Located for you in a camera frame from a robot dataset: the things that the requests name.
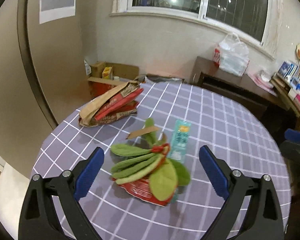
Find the brown red paper bag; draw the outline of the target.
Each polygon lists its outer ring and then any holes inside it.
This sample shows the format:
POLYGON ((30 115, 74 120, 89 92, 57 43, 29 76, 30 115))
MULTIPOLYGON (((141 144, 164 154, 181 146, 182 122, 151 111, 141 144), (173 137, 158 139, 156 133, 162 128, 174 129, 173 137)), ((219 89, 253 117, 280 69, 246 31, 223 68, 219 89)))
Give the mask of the brown red paper bag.
POLYGON ((87 103, 79 113, 79 124, 96 127, 111 124, 138 112, 136 98, 143 88, 136 81, 124 82, 87 103))

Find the open cardboard box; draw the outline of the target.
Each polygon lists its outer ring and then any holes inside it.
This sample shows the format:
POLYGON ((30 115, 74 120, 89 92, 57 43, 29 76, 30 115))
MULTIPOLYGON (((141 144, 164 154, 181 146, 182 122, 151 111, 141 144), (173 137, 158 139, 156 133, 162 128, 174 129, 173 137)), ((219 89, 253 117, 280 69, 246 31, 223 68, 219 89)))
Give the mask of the open cardboard box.
POLYGON ((111 62, 96 62, 89 67, 91 73, 88 85, 93 98, 101 96, 126 80, 135 80, 140 71, 137 66, 111 62))

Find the grey checkered tablecloth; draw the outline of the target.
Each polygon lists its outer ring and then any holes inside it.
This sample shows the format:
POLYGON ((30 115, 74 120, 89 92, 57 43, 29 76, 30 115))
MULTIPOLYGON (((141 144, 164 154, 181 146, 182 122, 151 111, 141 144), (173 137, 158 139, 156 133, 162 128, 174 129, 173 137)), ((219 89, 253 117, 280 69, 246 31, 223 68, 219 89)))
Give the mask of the grey checkered tablecloth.
POLYGON ((61 202, 55 239, 283 239, 290 186, 280 150, 243 106, 187 84, 112 89, 137 102, 97 127, 74 111, 44 141, 36 195, 61 202))

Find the row of books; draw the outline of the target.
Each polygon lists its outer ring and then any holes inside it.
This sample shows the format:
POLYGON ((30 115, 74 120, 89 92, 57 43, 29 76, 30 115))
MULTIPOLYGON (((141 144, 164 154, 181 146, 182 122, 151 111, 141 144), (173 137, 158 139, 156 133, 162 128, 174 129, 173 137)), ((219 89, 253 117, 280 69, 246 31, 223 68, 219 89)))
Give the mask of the row of books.
POLYGON ((283 61, 279 70, 271 77, 271 84, 283 101, 294 105, 300 112, 300 66, 283 61))

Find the orange box with grey bag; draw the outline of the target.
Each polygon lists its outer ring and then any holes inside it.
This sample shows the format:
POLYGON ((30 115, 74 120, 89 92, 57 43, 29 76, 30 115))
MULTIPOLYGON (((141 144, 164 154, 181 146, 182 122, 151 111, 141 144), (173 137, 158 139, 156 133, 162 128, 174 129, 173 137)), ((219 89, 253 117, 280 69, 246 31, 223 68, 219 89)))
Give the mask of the orange box with grey bag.
POLYGON ((184 83, 184 79, 179 77, 173 77, 173 76, 160 76, 160 75, 154 75, 154 74, 143 74, 139 78, 139 80, 143 83, 160 83, 160 82, 172 82, 172 83, 184 83))

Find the green leaf toy bundle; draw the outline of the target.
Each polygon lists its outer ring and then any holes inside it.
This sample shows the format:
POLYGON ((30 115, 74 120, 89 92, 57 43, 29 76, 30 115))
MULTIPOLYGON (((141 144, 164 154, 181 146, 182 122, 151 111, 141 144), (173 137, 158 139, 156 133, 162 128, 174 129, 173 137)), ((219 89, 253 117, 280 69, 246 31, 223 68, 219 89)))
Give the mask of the green leaf toy bundle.
POLYGON ((191 176, 184 164, 168 157, 171 146, 165 134, 158 139, 157 130, 154 120, 148 118, 143 129, 128 136, 129 139, 142 137, 148 148, 129 144, 111 146, 114 155, 125 158, 111 168, 111 177, 117 185, 149 179, 149 188, 154 197, 166 200, 175 188, 189 185, 191 176))

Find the teal snack sachet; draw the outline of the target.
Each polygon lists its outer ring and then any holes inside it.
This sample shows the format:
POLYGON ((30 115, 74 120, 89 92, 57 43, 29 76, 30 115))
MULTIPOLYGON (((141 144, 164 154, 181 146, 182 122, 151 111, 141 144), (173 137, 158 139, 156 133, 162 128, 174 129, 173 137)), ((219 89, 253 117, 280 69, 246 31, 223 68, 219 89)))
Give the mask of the teal snack sachet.
POLYGON ((184 163, 189 140, 191 124, 184 120, 177 120, 171 139, 171 149, 168 157, 180 163, 184 163))

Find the red snack packet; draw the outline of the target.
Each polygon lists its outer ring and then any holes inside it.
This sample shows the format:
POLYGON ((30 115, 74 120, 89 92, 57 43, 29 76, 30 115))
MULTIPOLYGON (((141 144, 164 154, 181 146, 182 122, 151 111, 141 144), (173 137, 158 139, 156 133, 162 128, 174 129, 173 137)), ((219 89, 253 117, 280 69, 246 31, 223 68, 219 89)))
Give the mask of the red snack packet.
POLYGON ((139 200, 158 206, 166 206, 167 204, 169 204, 172 201, 174 193, 177 190, 177 188, 175 188, 168 199, 158 200, 151 193, 151 190, 149 188, 149 179, 140 179, 132 183, 120 184, 119 187, 123 188, 128 194, 135 198, 138 198, 139 200))

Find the white plastic bag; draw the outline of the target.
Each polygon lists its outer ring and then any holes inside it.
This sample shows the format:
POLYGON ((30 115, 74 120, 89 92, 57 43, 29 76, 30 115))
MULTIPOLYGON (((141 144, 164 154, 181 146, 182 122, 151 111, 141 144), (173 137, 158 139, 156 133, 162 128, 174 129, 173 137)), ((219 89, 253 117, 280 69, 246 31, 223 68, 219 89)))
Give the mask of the white plastic bag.
POLYGON ((228 33, 215 47, 213 62, 225 72, 242 76, 250 62, 249 49, 236 33, 228 33))

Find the champagne double-door refrigerator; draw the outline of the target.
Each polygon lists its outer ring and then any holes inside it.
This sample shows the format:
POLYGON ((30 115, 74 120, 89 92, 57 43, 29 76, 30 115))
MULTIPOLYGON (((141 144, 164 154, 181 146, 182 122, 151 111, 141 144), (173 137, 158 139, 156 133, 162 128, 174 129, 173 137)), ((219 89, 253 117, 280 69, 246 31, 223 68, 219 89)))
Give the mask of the champagne double-door refrigerator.
POLYGON ((46 137, 90 99, 80 10, 39 23, 39 0, 0 0, 0 157, 29 176, 46 137))

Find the pink paper sheet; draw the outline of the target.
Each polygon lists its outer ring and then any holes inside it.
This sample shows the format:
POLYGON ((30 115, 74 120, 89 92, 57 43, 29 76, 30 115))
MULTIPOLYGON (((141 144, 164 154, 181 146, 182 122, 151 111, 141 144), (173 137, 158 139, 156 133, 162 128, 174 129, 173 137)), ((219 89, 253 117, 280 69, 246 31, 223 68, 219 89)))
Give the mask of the pink paper sheet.
POLYGON ((276 92, 274 91, 274 86, 270 83, 267 75, 264 75, 262 71, 254 74, 248 73, 248 76, 258 87, 262 88, 273 96, 277 96, 276 92))

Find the dark wooden cabinet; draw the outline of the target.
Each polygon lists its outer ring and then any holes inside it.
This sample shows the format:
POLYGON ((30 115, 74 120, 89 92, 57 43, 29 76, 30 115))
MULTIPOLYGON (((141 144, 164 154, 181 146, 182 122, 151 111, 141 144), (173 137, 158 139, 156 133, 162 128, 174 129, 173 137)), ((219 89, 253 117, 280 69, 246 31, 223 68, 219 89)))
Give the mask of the dark wooden cabinet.
POLYGON ((242 77, 225 72, 214 62, 197 57, 191 84, 225 96, 247 108, 271 133, 297 128, 298 117, 278 96, 258 87, 244 74, 242 77))

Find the sliding glass window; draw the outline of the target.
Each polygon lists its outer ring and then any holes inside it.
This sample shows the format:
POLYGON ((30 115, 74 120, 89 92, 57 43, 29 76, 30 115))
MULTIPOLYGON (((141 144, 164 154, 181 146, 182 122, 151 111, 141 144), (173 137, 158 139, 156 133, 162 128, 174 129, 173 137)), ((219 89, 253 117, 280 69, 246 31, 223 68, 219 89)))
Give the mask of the sliding glass window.
POLYGON ((236 33, 275 59, 283 0, 113 0, 114 14, 169 16, 236 33))

